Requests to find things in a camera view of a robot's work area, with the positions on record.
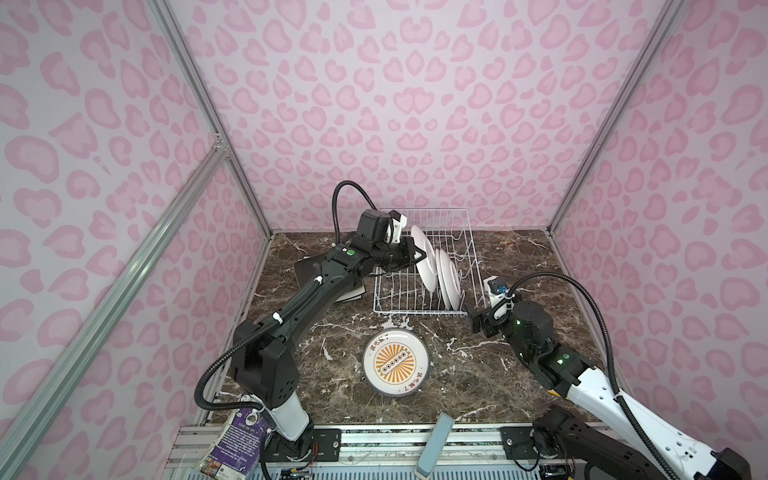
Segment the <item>black square plate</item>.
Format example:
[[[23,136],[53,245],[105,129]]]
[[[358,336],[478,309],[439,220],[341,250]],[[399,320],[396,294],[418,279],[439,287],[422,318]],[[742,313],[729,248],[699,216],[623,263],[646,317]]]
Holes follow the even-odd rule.
[[[304,257],[294,263],[294,273],[299,287],[303,287],[306,283],[319,275],[320,264],[324,259],[325,256],[320,254],[312,257]],[[343,303],[355,301],[362,298],[365,293],[365,286],[360,283],[351,290],[344,292],[335,300],[335,302]]]

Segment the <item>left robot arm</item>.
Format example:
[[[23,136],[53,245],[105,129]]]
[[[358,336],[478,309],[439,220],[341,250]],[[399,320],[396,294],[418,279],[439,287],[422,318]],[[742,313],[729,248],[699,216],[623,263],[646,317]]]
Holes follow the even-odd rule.
[[[347,241],[310,264],[310,279],[285,305],[235,329],[233,343],[242,347],[232,356],[229,375],[265,407],[274,429],[271,442],[287,457],[307,455],[313,429],[296,393],[296,347],[339,297],[374,270],[391,272],[417,262],[419,250],[403,233],[407,224],[407,216],[396,210],[366,210]]]

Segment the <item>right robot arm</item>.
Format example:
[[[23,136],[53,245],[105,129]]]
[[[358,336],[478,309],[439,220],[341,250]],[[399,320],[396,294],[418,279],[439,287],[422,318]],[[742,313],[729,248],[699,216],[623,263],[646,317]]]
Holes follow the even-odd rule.
[[[552,317],[532,301],[469,309],[474,332],[501,335],[516,358],[547,391],[599,418],[610,437],[560,407],[533,423],[542,456],[561,451],[616,479],[748,479],[748,461],[730,448],[714,450],[613,387],[589,358],[557,340]]]

